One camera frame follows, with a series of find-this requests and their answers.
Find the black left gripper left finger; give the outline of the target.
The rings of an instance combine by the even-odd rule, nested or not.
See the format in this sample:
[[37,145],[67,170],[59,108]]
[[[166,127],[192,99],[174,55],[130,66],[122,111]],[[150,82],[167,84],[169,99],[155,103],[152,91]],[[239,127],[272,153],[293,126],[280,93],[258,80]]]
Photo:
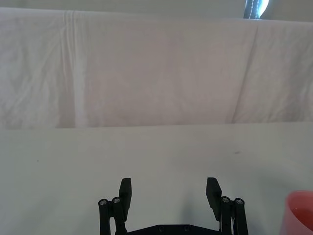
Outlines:
[[101,199],[99,207],[99,227],[101,235],[110,235],[110,219],[115,221],[115,234],[126,235],[125,222],[127,221],[128,211],[131,204],[132,184],[130,178],[123,178],[120,184],[119,195],[111,201]]

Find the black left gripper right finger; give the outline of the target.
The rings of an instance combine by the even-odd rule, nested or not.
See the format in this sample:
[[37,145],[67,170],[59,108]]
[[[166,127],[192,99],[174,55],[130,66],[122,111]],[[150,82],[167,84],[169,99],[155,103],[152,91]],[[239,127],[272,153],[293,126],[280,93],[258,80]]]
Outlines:
[[231,200],[227,196],[222,196],[218,180],[213,177],[207,178],[206,196],[214,216],[219,222],[220,234],[248,235],[245,202],[243,199],[235,198]]

